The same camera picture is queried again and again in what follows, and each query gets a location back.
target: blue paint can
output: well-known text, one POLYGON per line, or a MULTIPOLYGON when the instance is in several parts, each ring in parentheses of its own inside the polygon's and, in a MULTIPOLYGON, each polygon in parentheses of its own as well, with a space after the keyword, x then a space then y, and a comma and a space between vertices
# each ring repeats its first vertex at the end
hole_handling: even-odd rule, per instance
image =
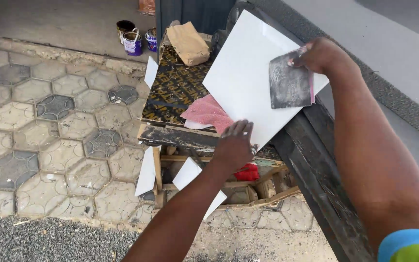
POLYGON ((123 38, 127 55, 138 57, 142 54, 142 36, 138 33, 138 28, 134 28, 131 32, 125 32, 123 38))
POLYGON ((145 38, 148 42, 148 49, 150 51, 156 52, 157 46, 156 46, 156 28, 152 28, 147 31, 145 34, 145 38))

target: red cloth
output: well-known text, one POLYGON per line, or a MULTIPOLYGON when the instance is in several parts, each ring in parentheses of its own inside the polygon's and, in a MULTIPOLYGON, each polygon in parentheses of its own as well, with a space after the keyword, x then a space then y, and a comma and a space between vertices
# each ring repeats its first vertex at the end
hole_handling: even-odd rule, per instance
POLYGON ((238 181, 255 181, 260 178, 258 166, 256 164, 247 163, 241 169, 247 169, 234 173, 238 181))
POLYGON ((218 134, 234 123, 211 94, 196 99, 181 116, 198 123, 212 124, 218 134))

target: sandpaper block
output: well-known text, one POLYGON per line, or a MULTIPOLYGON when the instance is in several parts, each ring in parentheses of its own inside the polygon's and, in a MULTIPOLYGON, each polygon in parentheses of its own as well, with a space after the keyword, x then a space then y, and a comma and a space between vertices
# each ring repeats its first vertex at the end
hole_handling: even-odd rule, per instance
POLYGON ((312 72, 291 64, 292 59, 299 57, 299 52, 299 49, 294 50, 269 63, 272 109, 309 106, 315 102, 312 72))

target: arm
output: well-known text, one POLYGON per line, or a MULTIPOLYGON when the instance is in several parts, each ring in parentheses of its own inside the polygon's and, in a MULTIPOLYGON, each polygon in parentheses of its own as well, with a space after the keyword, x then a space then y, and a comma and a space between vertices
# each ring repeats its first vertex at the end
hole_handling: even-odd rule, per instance
POLYGON ((212 161, 151 220, 122 261, 180 262, 226 179, 250 162, 253 123, 238 121, 219 139, 212 161))
POLYGON ((316 39, 307 48, 296 64, 329 78, 338 169, 377 251, 390 233, 419 229, 419 168, 387 122, 358 65, 328 39, 316 39))

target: paint can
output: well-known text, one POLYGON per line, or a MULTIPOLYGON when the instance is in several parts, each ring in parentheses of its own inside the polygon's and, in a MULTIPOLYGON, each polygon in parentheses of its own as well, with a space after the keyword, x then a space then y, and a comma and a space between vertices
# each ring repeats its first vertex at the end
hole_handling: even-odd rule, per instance
POLYGON ((147 33, 145 34, 145 38, 148 42, 148 49, 150 51, 156 52, 157 51, 157 46, 156 46, 156 28, 152 28, 150 30, 147 31, 147 33))
POLYGON ((124 33, 131 32, 135 28, 135 24, 131 21, 122 20, 116 23, 117 34, 119 35, 119 41, 124 44, 124 33))
POLYGON ((134 28, 132 32, 124 33, 123 38, 127 55, 137 57, 142 54, 142 36, 138 32, 138 28, 134 28))

